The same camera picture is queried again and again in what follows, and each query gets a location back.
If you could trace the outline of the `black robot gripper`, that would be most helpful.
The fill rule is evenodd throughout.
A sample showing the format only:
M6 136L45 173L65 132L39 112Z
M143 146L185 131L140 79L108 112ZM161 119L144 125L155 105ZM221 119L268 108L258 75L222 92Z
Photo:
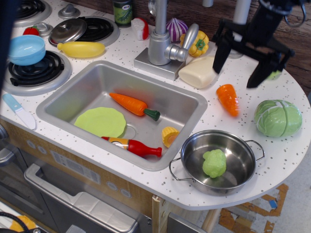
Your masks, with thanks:
M281 73L289 58L295 55L293 49L288 48L274 38L274 33L280 20L253 19L245 25L230 23L230 20L221 19L219 27L212 41L216 43L213 69L220 74L231 49L259 61L247 82L247 88L256 88L272 73ZM225 26L230 31L242 35L241 42L235 42L233 36L224 36Z

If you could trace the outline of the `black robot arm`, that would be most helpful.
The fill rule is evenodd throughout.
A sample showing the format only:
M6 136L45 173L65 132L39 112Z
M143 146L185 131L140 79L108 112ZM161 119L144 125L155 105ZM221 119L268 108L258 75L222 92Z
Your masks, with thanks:
M294 50L275 39L274 32L293 7L300 6L304 13L304 4L303 0L261 0L252 20L244 25L221 19L212 38L217 46L214 71L220 73L231 50L258 61L247 88L258 87L272 72L282 71Z

